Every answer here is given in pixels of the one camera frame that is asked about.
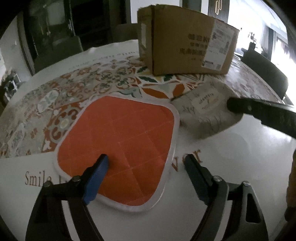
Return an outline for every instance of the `metal bolt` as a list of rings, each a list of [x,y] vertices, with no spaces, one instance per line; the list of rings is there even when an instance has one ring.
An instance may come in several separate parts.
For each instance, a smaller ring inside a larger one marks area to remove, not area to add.
[[[73,181],[73,182],[78,182],[78,181],[80,181],[80,176],[74,176],[74,177],[72,177],[72,181]]]
[[[215,182],[222,181],[222,178],[220,176],[213,176],[213,179],[214,179]]]
[[[248,182],[248,181],[243,181],[242,182],[246,187],[250,187],[251,186],[251,184]]]
[[[44,186],[45,188],[49,187],[50,185],[52,185],[52,182],[51,182],[51,181],[46,181],[46,182],[43,184],[43,186]]]

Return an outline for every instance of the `black slatted panel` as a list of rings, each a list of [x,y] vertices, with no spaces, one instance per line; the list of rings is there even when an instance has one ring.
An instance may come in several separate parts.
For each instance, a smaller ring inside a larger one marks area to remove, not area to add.
[[[222,1],[222,10],[219,10],[218,15],[215,13],[216,1],[218,2],[218,0],[209,0],[208,15],[227,23],[229,14],[229,0],[220,0]]]

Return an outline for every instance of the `chair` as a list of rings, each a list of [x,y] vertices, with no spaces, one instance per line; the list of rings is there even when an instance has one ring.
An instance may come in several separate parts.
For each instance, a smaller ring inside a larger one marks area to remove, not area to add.
[[[46,55],[38,56],[35,59],[35,72],[37,73],[50,65],[81,52],[83,52],[83,49],[80,38],[78,36],[68,38],[53,47],[53,50],[48,52]]]
[[[241,61],[254,70],[283,99],[288,89],[288,78],[273,63],[255,50],[249,49]]]
[[[138,27],[139,24],[137,23],[118,24],[113,32],[113,41],[123,42],[138,39]]]

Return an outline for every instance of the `white shipping label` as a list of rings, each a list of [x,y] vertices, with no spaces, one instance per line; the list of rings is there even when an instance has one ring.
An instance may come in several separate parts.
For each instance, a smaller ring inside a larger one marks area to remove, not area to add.
[[[211,87],[206,91],[202,90],[199,97],[194,98],[191,104],[200,114],[204,114],[217,107],[222,100],[224,100],[224,95],[219,93],[216,88]]]
[[[141,23],[141,42],[146,48],[146,24]]]
[[[232,42],[234,31],[225,23],[215,21],[202,66],[221,70]]]

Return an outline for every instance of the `floral pattern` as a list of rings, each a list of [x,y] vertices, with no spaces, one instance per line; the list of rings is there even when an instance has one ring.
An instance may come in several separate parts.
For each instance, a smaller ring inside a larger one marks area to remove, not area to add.
[[[137,53],[106,56],[27,93],[0,117],[0,157],[54,151],[87,102],[117,92],[134,98],[173,99],[213,79],[239,96],[280,101],[249,67],[233,59],[228,74],[153,76]]]

